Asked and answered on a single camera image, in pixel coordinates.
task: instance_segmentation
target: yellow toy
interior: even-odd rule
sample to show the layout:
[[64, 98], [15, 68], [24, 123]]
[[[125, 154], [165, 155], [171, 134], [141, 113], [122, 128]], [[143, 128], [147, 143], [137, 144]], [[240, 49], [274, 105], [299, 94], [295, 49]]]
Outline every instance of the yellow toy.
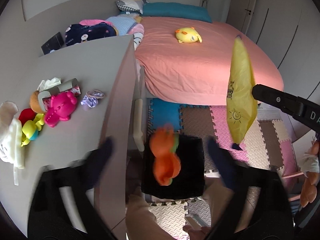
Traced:
[[30, 141], [38, 137], [44, 125], [44, 114], [37, 114], [34, 120], [28, 120], [22, 127], [22, 143], [21, 147], [28, 145]]
[[227, 123], [235, 150], [242, 150], [239, 144], [257, 116], [258, 102], [251, 94], [255, 84], [248, 51], [236, 37], [227, 92]]
[[193, 43], [196, 41], [200, 41], [200, 43], [202, 42], [199, 33], [197, 33], [194, 27], [176, 30], [176, 38], [179, 43]]

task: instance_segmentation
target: brown foam mat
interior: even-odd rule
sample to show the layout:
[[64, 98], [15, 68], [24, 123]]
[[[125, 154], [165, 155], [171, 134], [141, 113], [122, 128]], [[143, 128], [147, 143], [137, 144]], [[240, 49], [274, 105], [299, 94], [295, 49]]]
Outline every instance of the brown foam mat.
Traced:
[[278, 169], [284, 166], [278, 136], [272, 121], [259, 121], [270, 166]]
[[209, 172], [210, 170], [216, 170], [213, 161], [211, 160], [207, 151], [207, 138], [213, 136], [215, 139], [216, 130], [212, 125], [211, 112], [208, 107], [181, 107], [181, 124], [182, 132], [188, 135], [200, 137], [204, 144], [204, 170]]

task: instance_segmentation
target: pink plastic toy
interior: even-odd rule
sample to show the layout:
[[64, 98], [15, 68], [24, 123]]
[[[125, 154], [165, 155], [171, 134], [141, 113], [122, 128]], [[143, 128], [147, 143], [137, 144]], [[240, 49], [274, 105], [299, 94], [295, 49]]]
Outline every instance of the pink plastic toy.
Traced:
[[62, 92], [51, 97], [48, 112], [44, 122], [50, 127], [55, 127], [59, 121], [70, 120], [70, 114], [76, 109], [77, 99], [72, 92]]

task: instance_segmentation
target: desk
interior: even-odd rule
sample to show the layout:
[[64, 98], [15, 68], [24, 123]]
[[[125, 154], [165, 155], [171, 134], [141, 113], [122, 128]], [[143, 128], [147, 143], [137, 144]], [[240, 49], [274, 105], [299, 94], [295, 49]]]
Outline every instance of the desk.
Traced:
[[13, 166], [0, 162], [0, 201], [26, 235], [30, 202], [42, 166], [69, 166], [112, 136], [115, 151], [95, 189], [94, 204], [118, 239], [125, 239], [125, 170], [128, 130], [136, 70], [132, 36], [110, 37], [76, 44], [35, 62], [20, 81], [13, 98], [20, 110], [28, 108], [31, 93], [42, 79], [77, 78], [81, 100], [92, 89], [107, 93], [96, 108], [85, 111], [79, 104], [71, 119], [54, 128], [44, 126], [39, 137], [25, 146], [25, 169], [13, 183]]

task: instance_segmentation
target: white plush toy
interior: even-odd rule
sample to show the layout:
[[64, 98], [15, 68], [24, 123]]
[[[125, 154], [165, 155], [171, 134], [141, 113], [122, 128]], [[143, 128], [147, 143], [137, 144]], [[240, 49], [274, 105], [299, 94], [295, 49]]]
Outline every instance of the white plush toy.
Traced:
[[15, 103], [6, 101], [0, 105], [0, 159], [12, 163], [14, 175], [16, 168], [24, 169], [24, 152], [21, 147], [22, 126], [14, 115], [18, 112]]

